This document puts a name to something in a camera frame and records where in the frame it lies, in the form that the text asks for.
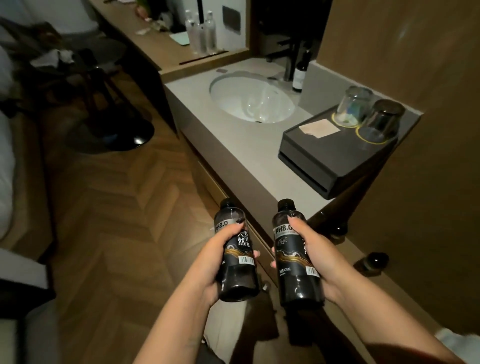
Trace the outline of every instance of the sink basin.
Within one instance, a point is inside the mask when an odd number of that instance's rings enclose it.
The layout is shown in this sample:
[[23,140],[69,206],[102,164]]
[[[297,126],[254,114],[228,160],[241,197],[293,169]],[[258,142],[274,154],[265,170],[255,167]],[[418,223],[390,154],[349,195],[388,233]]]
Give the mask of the sink basin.
[[257,74],[235,72],[213,80],[210,95],[218,107],[237,118],[279,122],[292,115],[295,105],[276,83]]

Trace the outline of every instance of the herringbone floor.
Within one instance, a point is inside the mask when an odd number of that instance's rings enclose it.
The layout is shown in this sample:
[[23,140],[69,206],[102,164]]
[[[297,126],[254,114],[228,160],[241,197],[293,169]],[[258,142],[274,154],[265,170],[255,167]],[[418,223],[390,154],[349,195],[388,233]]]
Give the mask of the herringbone floor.
[[153,115],[155,136],[145,146],[98,155],[69,149],[65,134],[86,115],[79,101],[42,121],[59,241],[51,265],[68,364],[133,361],[212,234],[217,210],[198,195],[176,135],[137,85],[124,73],[114,80]]

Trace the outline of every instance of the wall switch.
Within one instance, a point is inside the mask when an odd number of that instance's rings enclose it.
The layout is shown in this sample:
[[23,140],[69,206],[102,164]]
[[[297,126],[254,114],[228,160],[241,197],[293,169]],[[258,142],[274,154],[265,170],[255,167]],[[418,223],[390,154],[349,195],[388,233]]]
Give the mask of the wall switch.
[[238,10],[222,6],[223,24],[225,28],[240,34],[241,15]]

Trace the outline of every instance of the bottle label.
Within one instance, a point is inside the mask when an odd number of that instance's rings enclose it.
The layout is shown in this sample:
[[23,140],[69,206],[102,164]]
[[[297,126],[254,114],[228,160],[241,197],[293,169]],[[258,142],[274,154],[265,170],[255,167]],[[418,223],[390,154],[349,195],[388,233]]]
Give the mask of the bottle label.
[[297,90],[303,89],[303,80],[305,79],[306,74],[307,74],[307,71],[300,71],[295,69],[295,72],[293,74],[293,83],[292,83],[293,88],[296,88]]
[[280,276],[320,277],[308,257],[303,238],[290,226],[274,228],[276,266]]
[[[215,225],[215,233],[237,220],[229,218]],[[232,236],[223,246],[222,266],[236,266],[238,264],[255,265],[253,249],[250,243],[248,232],[242,229],[237,235]]]

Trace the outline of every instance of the black faucet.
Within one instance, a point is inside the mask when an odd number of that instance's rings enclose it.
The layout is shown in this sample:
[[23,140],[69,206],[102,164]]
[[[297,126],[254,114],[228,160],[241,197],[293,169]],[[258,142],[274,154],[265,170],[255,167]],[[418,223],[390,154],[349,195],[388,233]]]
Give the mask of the black faucet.
[[273,62],[278,58],[286,57],[287,65],[285,66],[285,74],[283,75],[284,81],[293,81],[293,73],[295,72],[295,62],[300,49],[299,39],[285,39],[277,42],[280,46],[288,45],[287,49],[279,50],[278,52],[270,53],[266,55],[267,62]]

